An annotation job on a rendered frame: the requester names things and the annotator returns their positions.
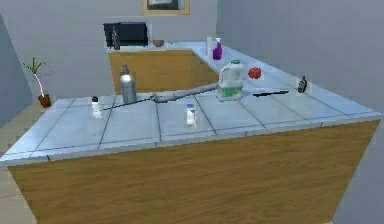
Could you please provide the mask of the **wooden kitchen counter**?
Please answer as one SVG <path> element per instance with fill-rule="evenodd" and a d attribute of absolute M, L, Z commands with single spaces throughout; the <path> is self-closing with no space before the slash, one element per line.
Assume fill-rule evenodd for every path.
<path fill-rule="evenodd" d="M 213 81 L 203 44 L 125 47 L 138 97 Z M 270 65 L 243 96 L 215 92 L 124 105 L 56 101 L 2 157 L 37 224 L 327 224 L 381 119 L 378 112 Z M 289 90 L 255 97 L 258 92 Z M 186 123 L 194 104 L 196 126 Z"/>

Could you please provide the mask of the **white milk jug green cap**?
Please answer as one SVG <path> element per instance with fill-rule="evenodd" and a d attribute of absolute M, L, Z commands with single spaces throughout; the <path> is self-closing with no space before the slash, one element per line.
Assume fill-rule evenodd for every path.
<path fill-rule="evenodd" d="M 243 65 L 239 60 L 232 60 L 219 74 L 217 98 L 220 101 L 239 100 L 242 97 Z"/>

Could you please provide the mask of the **silver metal bottle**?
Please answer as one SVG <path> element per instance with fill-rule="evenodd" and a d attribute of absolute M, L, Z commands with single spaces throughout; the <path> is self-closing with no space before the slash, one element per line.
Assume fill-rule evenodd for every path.
<path fill-rule="evenodd" d="M 135 80 L 134 77 L 130 74 L 127 65 L 122 65 L 120 88 L 123 102 L 125 104 L 134 103 L 137 101 Z"/>

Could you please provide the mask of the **black knife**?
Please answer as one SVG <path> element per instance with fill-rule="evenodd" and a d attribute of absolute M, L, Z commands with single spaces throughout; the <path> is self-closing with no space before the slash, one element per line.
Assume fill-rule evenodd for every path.
<path fill-rule="evenodd" d="M 255 97 L 264 97 L 264 96 L 270 96 L 270 95 L 283 95 L 289 93 L 289 90 L 280 90 L 280 91 L 272 91 L 272 92 L 258 92 L 253 93 L 252 95 Z"/>

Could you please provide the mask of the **small white shaker black cap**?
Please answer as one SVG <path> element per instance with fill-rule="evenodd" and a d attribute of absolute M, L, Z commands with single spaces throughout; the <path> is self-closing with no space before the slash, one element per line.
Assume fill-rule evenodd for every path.
<path fill-rule="evenodd" d="M 96 96 L 92 97 L 92 109 L 93 109 L 93 116 L 97 119 L 100 119 L 102 117 L 102 114 L 99 107 L 99 101 Z"/>

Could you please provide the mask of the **black microwave oven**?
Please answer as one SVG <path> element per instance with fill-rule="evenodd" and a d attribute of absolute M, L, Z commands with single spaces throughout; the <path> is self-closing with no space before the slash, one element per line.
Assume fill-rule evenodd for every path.
<path fill-rule="evenodd" d="M 117 22 L 103 24 L 106 44 L 114 46 L 113 32 L 116 31 L 121 46 L 147 46 L 148 29 L 145 22 Z"/>

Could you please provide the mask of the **dark glass bottle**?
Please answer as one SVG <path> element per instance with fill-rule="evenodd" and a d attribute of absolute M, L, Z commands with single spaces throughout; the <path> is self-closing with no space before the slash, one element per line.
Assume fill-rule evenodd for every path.
<path fill-rule="evenodd" d="M 114 50 L 120 50 L 120 38 L 116 26 L 112 29 L 112 41 Z"/>

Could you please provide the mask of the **wooden framed picture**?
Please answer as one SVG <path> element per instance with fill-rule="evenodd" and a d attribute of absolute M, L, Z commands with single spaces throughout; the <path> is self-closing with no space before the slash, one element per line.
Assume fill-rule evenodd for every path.
<path fill-rule="evenodd" d="M 144 15 L 189 15 L 190 0 L 142 0 Z"/>

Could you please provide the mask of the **green house plant brown pot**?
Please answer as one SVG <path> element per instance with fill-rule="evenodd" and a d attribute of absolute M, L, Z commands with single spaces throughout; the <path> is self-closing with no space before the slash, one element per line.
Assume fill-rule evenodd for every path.
<path fill-rule="evenodd" d="M 22 63 L 22 67 L 25 68 L 28 72 L 32 73 L 37 81 L 40 92 L 40 95 L 38 96 L 38 101 L 40 102 L 43 108 L 49 108 L 51 106 L 51 98 L 45 92 L 42 82 L 38 76 L 38 70 L 42 65 L 45 65 L 45 62 L 41 61 L 38 57 L 33 57 L 31 63 Z"/>

